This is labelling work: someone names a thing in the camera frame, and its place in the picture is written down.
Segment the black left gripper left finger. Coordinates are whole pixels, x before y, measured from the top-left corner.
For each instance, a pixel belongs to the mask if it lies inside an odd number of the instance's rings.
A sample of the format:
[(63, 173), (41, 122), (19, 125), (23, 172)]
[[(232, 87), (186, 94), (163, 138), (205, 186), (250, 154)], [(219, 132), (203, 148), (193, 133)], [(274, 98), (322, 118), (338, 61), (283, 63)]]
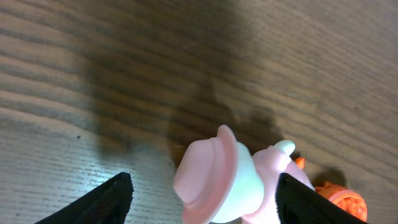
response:
[(123, 224), (133, 191), (131, 175), (120, 172), (37, 224)]

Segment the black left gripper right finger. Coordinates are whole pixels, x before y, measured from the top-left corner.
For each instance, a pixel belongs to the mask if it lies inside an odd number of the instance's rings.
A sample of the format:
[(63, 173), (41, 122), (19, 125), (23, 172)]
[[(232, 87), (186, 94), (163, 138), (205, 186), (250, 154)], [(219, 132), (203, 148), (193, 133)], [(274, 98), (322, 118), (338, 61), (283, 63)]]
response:
[(279, 176), (275, 202), (281, 224), (366, 224), (288, 173)]

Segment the orange ribbed round toy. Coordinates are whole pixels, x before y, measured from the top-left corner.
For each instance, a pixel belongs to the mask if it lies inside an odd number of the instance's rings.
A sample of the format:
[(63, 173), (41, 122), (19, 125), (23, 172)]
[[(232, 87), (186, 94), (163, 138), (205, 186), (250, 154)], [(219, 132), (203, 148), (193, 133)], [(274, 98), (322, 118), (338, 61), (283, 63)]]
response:
[(367, 221), (367, 205), (360, 194), (331, 182), (315, 187), (315, 191), (354, 217)]

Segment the pink pig toy figure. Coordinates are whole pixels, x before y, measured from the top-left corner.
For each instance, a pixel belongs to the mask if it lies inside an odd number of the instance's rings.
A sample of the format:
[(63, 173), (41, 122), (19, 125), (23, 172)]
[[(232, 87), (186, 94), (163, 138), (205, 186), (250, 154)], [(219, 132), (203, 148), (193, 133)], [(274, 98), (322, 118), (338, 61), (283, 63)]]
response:
[(192, 142), (174, 177), (183, 223), (279, 223), (275, 192), (286, 172), (310, 189), (308, 175), (291, 159), (295, 144), (283, 140), (250, 154), (227, 125), (213, 138)]

